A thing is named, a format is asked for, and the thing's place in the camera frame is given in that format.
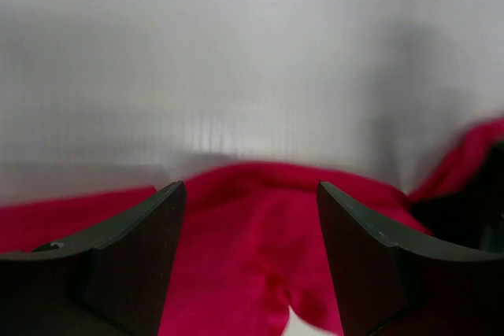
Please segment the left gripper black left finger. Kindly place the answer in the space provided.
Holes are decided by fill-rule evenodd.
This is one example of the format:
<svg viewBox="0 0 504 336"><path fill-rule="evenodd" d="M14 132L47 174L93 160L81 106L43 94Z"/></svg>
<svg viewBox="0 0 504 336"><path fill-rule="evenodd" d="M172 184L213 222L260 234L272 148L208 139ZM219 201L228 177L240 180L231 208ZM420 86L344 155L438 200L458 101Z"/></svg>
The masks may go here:
<svg viewBox="0 0 504 336"><path fill-rule="evenodd" d="M29 252L1 255L4 335L156 335L187 191L137 206Z"/></svg>

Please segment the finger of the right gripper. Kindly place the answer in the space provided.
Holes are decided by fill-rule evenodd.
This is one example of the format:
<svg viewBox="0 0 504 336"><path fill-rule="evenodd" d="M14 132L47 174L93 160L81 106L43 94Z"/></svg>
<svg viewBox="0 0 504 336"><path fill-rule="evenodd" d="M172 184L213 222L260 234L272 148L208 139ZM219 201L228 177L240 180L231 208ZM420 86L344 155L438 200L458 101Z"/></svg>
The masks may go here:
<svg viewBox="0 0 504 336"><path fill-rule="evenodd" d="M460 190L415 201L412 215L447 242L503 251L503 142L495 143Z"/></svg>

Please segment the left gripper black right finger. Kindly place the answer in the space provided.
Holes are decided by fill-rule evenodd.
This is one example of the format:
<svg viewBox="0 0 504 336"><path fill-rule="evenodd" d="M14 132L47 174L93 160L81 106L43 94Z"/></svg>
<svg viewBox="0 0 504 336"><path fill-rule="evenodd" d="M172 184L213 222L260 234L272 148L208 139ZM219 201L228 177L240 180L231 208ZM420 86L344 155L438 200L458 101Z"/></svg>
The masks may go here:
<svg viewBox="0 0 504 336"><path fill-rule="evenodd" d="M502 255L421 233L327 182L317 206L344 334L502 334Z"/></svg>

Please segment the red t shirt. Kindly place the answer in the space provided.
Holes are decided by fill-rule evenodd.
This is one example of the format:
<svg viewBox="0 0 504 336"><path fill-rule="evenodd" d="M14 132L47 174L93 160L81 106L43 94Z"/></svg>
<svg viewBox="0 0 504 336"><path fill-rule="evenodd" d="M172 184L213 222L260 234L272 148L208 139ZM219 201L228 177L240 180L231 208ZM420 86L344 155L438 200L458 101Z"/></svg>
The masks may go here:
<svg viewBox="0 0 504 336"><path fill-rule="evenodd" d="M460 190L499 141L502 120L475 126L410 194L346 172L271 162L231 164L182 182L186 206L156 335L280 335L291 313L346 335L321 230L319 184L436 238L412 215L413 203ZM158 191L145 186L5 206L1 255L83 231Z"/></svg>

